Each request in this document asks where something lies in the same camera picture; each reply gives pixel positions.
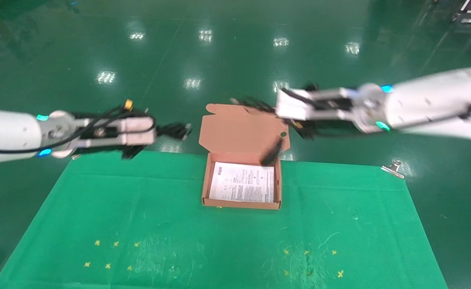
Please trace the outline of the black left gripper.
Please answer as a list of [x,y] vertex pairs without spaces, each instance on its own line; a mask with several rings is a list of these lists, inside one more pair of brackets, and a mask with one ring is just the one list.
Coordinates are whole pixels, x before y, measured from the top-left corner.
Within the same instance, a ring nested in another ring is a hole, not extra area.
[[[169,123],[156,127],[156,136],[158,138],[169,138],[173,140],[184,140],[185,134],[189,133],[188,123]],[[123,160],[131,160],[147,147],[147,144],[135,146],[121,146],[121,158]]]

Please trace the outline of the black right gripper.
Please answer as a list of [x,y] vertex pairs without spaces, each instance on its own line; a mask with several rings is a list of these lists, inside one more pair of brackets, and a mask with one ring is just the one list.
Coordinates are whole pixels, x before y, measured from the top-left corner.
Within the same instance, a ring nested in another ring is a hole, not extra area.
[[302,139],[312,140],[318,136],[355,136],[359,129],[347,120],[293,121],[294,130]]

